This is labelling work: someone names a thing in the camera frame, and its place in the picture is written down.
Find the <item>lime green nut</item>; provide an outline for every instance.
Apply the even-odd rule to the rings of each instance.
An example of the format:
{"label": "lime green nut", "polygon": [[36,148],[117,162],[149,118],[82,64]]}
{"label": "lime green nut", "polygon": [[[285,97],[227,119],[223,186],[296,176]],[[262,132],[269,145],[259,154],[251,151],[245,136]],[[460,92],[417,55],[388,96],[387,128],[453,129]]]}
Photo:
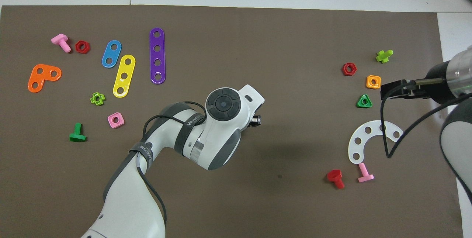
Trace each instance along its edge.
{"label": "lime green nut", "polygon": [[386,52],[380,51],[377,53],[376,59],[378,62],[386,63],[388,62],[388,58],[392,55],[393,55],[393,50],[388,50]]}
{"label": "lime green nut", "polygon": [[367,94],[362,95],[356,103],[359,108],[370,108],[372,107],[371,99]]}
{"label": "lime green nut", "polygon": [[99,92],[93,93],[90,98],[90,102],[98,106],[103,105],[104,100],[105,100],[105,95]]}
{"label": "lime green nut", "polygon": [[80,129],[82,128],[81,123],[76,123],[74,126],[74,133],[69,135],[69,140],[72,142],[81,142],[86,140],[86,136],[80,134]]}

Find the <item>pink nut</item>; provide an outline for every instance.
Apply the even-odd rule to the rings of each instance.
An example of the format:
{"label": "pink nut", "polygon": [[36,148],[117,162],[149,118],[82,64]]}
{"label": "pink nut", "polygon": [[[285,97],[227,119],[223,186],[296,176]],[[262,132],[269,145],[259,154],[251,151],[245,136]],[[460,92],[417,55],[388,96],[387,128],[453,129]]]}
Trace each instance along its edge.
{"label": "pink nut", "polygon": [[108,122],[111,128],[117,128],[125,123],[123,116],[120,113],[114,113],[108,117]]}
{"label": "pink nut", "polygon": [[372,174],[369,174],[369,172],[367,171],[364,163],[360,163],[359,168],[361,169],[362,173],[362,177],[358,178],[359,183],[374,179],[374,176]]}
{"label": "pink nut", "polygon": [[71,49],[69,45],[66,43],[66,40],[68,40],[66,35],[64,34],[59,34],[56,37],[51,39],[51,42],[54,43],[55,45],[60,45],[61,48],[64,50],[64,52],[69,53],[71,52]]}

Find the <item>gray circular button pad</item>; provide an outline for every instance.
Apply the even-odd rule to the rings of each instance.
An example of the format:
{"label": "gray circular button pad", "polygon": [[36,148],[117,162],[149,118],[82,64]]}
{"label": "gray circular button pad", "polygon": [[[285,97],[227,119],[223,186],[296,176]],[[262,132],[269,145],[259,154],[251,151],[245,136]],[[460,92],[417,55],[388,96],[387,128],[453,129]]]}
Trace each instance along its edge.
{"label": "gray circular button pad", "polygon": [[236,117],[241,110],[239,94],[230,88],[211,92],[206,108],[208,113],[219,121],[228,121]]}

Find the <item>black velcro strap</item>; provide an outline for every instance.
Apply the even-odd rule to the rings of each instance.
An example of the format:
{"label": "black velcro strap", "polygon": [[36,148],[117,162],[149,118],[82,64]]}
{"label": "black velcro strap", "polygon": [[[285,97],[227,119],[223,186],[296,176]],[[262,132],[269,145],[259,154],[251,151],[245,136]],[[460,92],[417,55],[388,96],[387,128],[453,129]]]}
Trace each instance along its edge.
{"label": "black velcro strap", "polygon": [[143,142],[137,142],[129,150],[129,152],[139,152],[139,153],[141,153],[141,155],[146,159],[147,169],[149,169],[150,165],[152,164],[152,161],[154,160],[154,153],[152,153],[152,150],[150,150],[150,147],[148,147]]}
{"label": "black velcro strap", "polygon": [[176,142],[174,144],[174,149],[176,152],[182,154],[182,156],[184,155],[185,141],[187,141],[187,138],[190,135],[190,132],[192,132],[194,126],[203,118],[204,116],[201,113],[195,113],[185,121],[185,124],[182,125],[182,128],[180,129],[180,132],[178,133]]}

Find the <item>toy part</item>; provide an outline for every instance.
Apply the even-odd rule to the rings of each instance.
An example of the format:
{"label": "toy part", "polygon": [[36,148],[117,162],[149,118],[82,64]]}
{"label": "toy part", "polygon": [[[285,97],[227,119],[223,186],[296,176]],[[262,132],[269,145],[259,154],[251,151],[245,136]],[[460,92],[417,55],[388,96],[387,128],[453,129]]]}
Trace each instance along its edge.
{"label": "toy part", "polygon": [[81,142],[86,140],[86,136],[80,134],[81,123],[76,123],[74,126],[74,133],[69,135],[69,140],[72,142]]}
{"label": "toy part", "polygon": [[101,64],[106,68],[112,68],[117,64],[120,53],[121,43],[118,40],[111,40],[105,48],[105,52],[101,58]]}
{"label": "toy part", "polygon": [[90,43],[87,43],[84,40],[79,40],[76,43],[76,52],[81,54],[86,54],[90,51]]}
{"label": "toy part", "polygon": [[153,28],[149,33],[150,81],[162,84],[166,80],[166,48],[164,31]]}
{"label": "toy part", "polygon": [[371,99],[367,94],[362,95],[356,103],[359,108],[370,108],[372,107]]}
{"label": "toy part", "polygon": [[100,92],[93,93],[90,98],[90,102],[97,106],[103,105],[104,100],[105,100],[105,95],[101,94]]}
{"label": "toy part", "polygon": [[121,58],[118,67],[113,95],[117,98],[123,98],[128,94],[129,85],[135,69],[136,60],[132,55],[125,55]]}
{"label": "toy part", "polygon": [[341,180],[341,178],[343,177],[341,170],[332,170],[326,175],[326,177],[328,181],[333,182],[338,189],[344,188],[344,183]]}
{"label": "toy part", "polygon": [[382,78],[379,76],[368,75],[365,86],[369,89],[379,89],[381,87]]}
{"label": "toy part", "polygon": [[123,116],[117,112],[108,116],[108,123],[110,124],[111,128],[117,128],[124,125],[125,120],[123,119]]}
{"label": "toy part", "polygon": [[384,51],[379,51],[377,53],[376,60],[378,62],[386,63],[388,62],[388,58],[393,55],[393,50],[388,50],[386,52]]}
{"label": "toy part", "polygon": [[357,68],[354,63],[345,63],[343,66],[343,74],[345,76],[352,76],[357,71]]}
{"label": "toy part", "polygon": [[62,75],[60,68],[52,65],[43,65],[42,63],[34,66],[28,81],[28,90],[31,92],[39,92],[42,90],[45,80],[56,81]]}
{"label": "toy part", "polygon": [[[396,142],[402,134],[400,127],[385,121],[385,135],[391,141]],[[347,154],[352,163],[360,164],[364,161],[364,146],[371,137],[376,135],[382,135],[380,120],[366,122],[354,131],[347,148]]]}
{"label": "toy part", "polygon": [[56,37],[52,38],[51,42],[54,43],[55,45],[59,45],[64,50],[64,52],[70,53],[71,49],[70,49],[69,45],[66,43],[66,40],[68,40],[68,39],[69,38],[67,38],[66,35],[61,33],[61,34],[57,35]]}
{"label": "toy part", "polygon": [[361,169],[361,173],[362,173],[362,177],[358,178],[359,183],[374,179],[374,176],[372,174],[369,174],[369,172],[367,172],[365,164],[360,163],[359,169]]}

